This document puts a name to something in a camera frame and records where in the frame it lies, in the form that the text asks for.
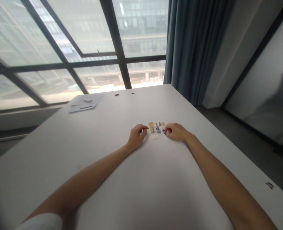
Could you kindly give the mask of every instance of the stack of papers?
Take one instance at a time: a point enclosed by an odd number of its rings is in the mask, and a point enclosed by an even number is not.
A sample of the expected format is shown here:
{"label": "stack of papers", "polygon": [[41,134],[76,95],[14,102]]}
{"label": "stack of papers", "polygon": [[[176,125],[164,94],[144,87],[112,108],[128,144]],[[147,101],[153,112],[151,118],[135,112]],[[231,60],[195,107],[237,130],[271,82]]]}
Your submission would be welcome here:
{"label": "stack of papers", "polygon": [[78,96],[72,101],[69,113],[93,109],[100,101],[103,100],[103,97],[103,94],[87,94]]}

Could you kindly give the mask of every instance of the white sleeve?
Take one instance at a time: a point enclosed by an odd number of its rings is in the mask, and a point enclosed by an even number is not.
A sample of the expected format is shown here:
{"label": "white sleeve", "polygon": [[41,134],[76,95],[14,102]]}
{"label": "white sleeve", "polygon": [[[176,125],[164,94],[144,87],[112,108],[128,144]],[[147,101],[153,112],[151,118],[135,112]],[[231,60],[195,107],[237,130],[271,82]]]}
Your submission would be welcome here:
{"label": "white sleeve", "polygon": [[34,216],[22,223],[16,230],[61,230],[62,218],[54,213],[44,213]]}

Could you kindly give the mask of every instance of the small puzzle pieces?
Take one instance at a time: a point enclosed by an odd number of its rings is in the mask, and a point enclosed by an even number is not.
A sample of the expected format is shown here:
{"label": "small puzzle pieces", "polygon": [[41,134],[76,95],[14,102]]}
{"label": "small puzzle pieces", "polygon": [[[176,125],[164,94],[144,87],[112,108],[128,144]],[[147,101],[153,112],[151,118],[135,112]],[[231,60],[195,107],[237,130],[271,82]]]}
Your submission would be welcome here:
{"label": "small puzzle pieces", "polygon": [[150,132],[151,132],[151,137],[152,139],[156,139],[158,138],[159,133],[164,133],[166,135],[165,132],[165,123],[164,122],[149,122],[149,128],[150,128]]}

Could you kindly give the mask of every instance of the forearm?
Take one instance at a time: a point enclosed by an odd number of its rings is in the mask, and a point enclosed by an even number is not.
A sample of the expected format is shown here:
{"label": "forearm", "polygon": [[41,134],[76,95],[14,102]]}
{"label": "forearm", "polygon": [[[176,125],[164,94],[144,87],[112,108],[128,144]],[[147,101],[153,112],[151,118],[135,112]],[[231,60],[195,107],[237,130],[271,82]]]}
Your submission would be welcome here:
{"label": "forearm", "polygon": [[208,186],[237,229],[276,229],[240,181],[195,137],[186,144],[192,151]]}
{"label": "forearm", "polygon": [[73,209],[89,198],[131,152],[132,149],[124,145],[117,151],[86,167],[58,188],[27,219],[45,213],[46,210],[65,219]]}

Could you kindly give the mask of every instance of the gray floor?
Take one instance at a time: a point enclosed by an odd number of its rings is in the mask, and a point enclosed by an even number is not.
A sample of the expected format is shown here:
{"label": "gray floor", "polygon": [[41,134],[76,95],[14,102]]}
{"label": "gray floor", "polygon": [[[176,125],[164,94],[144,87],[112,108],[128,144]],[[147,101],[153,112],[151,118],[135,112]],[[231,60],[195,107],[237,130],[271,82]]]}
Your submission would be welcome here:
{"label": "gray floor", "polygon": [[[197,109],[283,190],[283,158],[271,145],[220,110]],[[19,141],[0,142],[0,156]]]}

